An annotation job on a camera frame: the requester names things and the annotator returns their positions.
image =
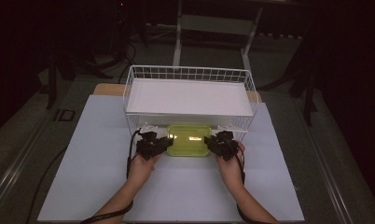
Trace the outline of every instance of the wire basket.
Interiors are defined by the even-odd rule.
[[[132,90],[134,82],[138,83],[138,80],[156,79],[156,81],[167,82],[167,81],[187,81],[187,84],[195,83],[200,81],[204,84],[211,83],[211,85],[218,85],[223,83],[237,83],[237,85],[244,88],[246,93],[247,104],[252,112],[249,116],[217,116],[217,115],[184,115],[184,114],[173,114],[173,113],[146,113],[137,112],[132,113],[128,107],[131,104]],[[220,104],[226,104],[228,102],[222,102],[221,99],[216,99]],[[242,141],[244,134],[247,133],[249,126],[254,119],[257,112],[258,96],[255,89],[255,84],[252,79],[252,75],[248,70],[241,69],[227,69],[227,68],[211,68],[211,67],[186,67],[186,66],[152,66],[152,65],[133,65],[130,67],[129,75],[126,81],[126,86],[123,94],[123,105],[125,114],[127,117],[130,132],[133,133],[143,125],[158,126],[160,128],[166,128],[168,125],[175,123],[184,124],[205,124],[210,125],[213,130],[219,131],[233,131],[234,138]]]

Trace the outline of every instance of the dark background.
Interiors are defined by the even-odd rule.
[[[114,51],[115,2],[83,2],[0,1],[0,127],[41,88],[37,74],[48,67],[50,38],[86,60]],[[143,2],[146,22],[176,23],[177,1]],[[375,196],[375,1],[259,3],[245,11],[230,2],[188,1],[186,10],[250,18],[265,6],[259,33],[304,36],[294,60],[318,68],[316,87]]]

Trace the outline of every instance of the green container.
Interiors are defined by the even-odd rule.
[[[167,148],[170,156],[204,157],[210,153],[204,143],[204,136],[211,135],[211,127],[206,125],[170,125],[167,136],[174,139]]]

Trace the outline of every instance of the forearm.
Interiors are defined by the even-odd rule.
[[[239,186],[230,191],[243,214],[254,221],[278,223],[244,186]]]
[[[102,215],[107,213],[113,213],[117,212],[119,210],[122,210],[129,206],[129,204],[132,202],[133,198],[138,192],[138,188],[130,185],[128,182],[126,182],[116,193],[115,195],[109,199],[109,201],[94,215]],[[111,217],[108,219],[104,219],[101,221],[95,222],[101,223],[101,224],[116,224],[120,223],[121,220],[123,220],[124,215],[118,216],[118,217]]]

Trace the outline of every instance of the hand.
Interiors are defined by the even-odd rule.
[[[134,189],[141,189],[149,179],[152,171],[155,170],[155,164],[160,159],[160,156],[157,155],[146,161],[140,154],[136,155],[132,160],[126,184],[131,185]]]
[[[239,158],[240,162],[243,164],[243,151],[245,150],[245,146],[238,142],[238,146],[241,150],[238,151],[237,157]],[[217,156],[215,153],[215,159],[217,164],[219,165],[219,172],[222,176],[223,183],[225,183],[226,187],[230,192],[237,190],[239,188],[243,188],[243,180],[240,166],[235,158],[230,158],[228,161],[224,161],[220,156]]]

